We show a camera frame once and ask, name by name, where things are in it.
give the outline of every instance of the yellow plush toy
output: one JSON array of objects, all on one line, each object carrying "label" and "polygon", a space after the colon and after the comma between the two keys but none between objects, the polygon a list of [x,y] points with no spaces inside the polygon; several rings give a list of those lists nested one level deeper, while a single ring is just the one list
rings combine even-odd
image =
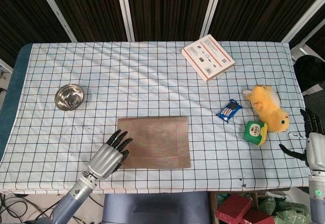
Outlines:
[{"label": "yellow plush toy", "polygon": [[271,132],[282,132],[289,127],[288,113],[280,108],[280,98],[271,86],[258,85],[253,91],[245,90],[244,94],[252,103],[262,122],[268,125]]}]

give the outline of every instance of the robotic hand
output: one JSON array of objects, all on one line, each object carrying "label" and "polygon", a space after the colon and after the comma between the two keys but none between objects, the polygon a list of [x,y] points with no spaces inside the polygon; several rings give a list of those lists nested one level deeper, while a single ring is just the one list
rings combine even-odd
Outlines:
[{"label": "robotic hand", "polygon": [[303,154],[290,151],[280,144],[289,156],[306,162],[311,170],[309,176],[309,195],[311,220],[325,223],[325,132],[320,119],[310,110],[300,110],[305,121],[306,150]]},{"label": "robotic hand", "polygon": [[132,141],[126,139],[119,145],[127,132],[116,131],[110,139],[103,144],[88,164],[88,171],[75,183],[70,191],[62,198],[53,210],[53,221],[43,217],[36,220],[37,224],[66,224],[79,209],[81,204],[88,198],[97,186],[97,181],[107,178],[115,172],[121,162],[126,159],[129,151],[122,151]]}]

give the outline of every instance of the blue snack bag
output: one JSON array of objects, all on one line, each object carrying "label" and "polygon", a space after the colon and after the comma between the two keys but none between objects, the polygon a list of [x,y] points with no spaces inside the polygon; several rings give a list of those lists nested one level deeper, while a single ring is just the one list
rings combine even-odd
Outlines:
[{"label": "blue snack bag", "polygon": [[223,110],[216,114],[216,116],[220,117],[226,123],[229,123],[229,119],[233,117],[233,115],[242,107],[233,99],[230,100],[228,105],[223,108]]}]

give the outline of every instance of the red block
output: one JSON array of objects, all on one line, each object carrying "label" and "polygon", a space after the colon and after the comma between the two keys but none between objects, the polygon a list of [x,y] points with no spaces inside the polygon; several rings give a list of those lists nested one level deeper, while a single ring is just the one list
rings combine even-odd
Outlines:
[{"label": "red block", "polygon": [[231,195],[217,208],[216,216],[226,223],[238,224],[251,206],[252,200],[249,198]]},{"label": "red block", "polygon": [[274,224],[272,216],[264,212],[250,209],[240,221],[240,224]]}]

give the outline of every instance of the wire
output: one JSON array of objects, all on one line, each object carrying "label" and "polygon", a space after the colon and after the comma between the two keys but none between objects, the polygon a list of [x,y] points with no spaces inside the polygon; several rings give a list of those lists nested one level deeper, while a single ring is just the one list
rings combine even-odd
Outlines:
[{"label": "wire", "polygon": [[[12,204],[10,204],[10,205],[7,206],[7,205],[6,205],[6,197],[3,196],[2,194],[0,194],[0,201],[1,201],[1,209],[2,209],[2,207],[5,208],[4,210],[1,210],[1,211],[0,211],[0,215],[1,215],[4,211],[7,211],[8,214],[11,215],[13,218],[17,218],[17,219],[19,219],[20,222],[22,222],[21,217],[22,217],[24,214],[26,214],[27,209],[28,209],[28,206],[27,206],[27,204],[26,204],[24,201],[16,201],[16,202],[14,202],[14,203],[12,203]],[[13,211],[13,210],[10,208],[11,206],[13,206],[13,205],[15,205],[15,204],[17,204],[17,203],[23,203],[23,204],[25,205],[25,207],[26,207],[26,209],[25,209],[25,211],[24,211],[24,213],[23,213],[22,215],[18,215],[15,211]]]},{"label": "wire", "polygon": [[38,218],[40,218],[41,215],[43,215],[46,211],[48,211],[49,209],[51,209],[53,206],[57,205],[60,201],[61,201],[61,200],[56,201],[56,202],[55,202],[53,205],[51,205],[49,208],[47,208],[46,210],[42,211],[41,214],[39,214],[39,215],[35,218],[35,220],[37,220]]},{"label": "wire", "polygon": [[99,206],[104,207],[102,204],[100,204],[100,203],[98,203],[96,200],[94,200],[91,196],[89,196],[89,198],[90,198],[92,201],[94,201],[96,204],[98,204]]},{"label": "wire", "polygon": [[17,198],[17,199],[21,199],[22,201],[25,201],[25,202],[27,202],[28,204],[32,205],[32,206],[36,209],[36,211],[35,211],[34,213],[36,213],[37,211],[40,212],[40,213],[42,212],[42,210],[40,209],[39,206],[37,206],[37,205],[36,205],[35,203],[33,203],[32,201],[26,199],[25,197],[19,197],[19,196],[9,197],[9,198],[6,199],[6,201],[8,201],[9,199],[15,199],[15,198]]},{"label": "wire", "polygon": [[46,210],[46,208],[44,208],[44,209],[39,209],[39,210],[34,211],[32,214],[30,214],[30,215],[26,218],[26,220],[30,220],[30,218],[31,218],[35,213],[37,213],[37,212],[42,212],[43,210]]},{"label": "wire", "polygon": [[76,216],[72,216],[72,218],[77,222],[77,223],[79,223],[77,220],[79,220],[79,221],[81,221],[83,224],[86,224],[82,219],[80,219],[80,218],[78,218],[78,217],[76,217]]}]

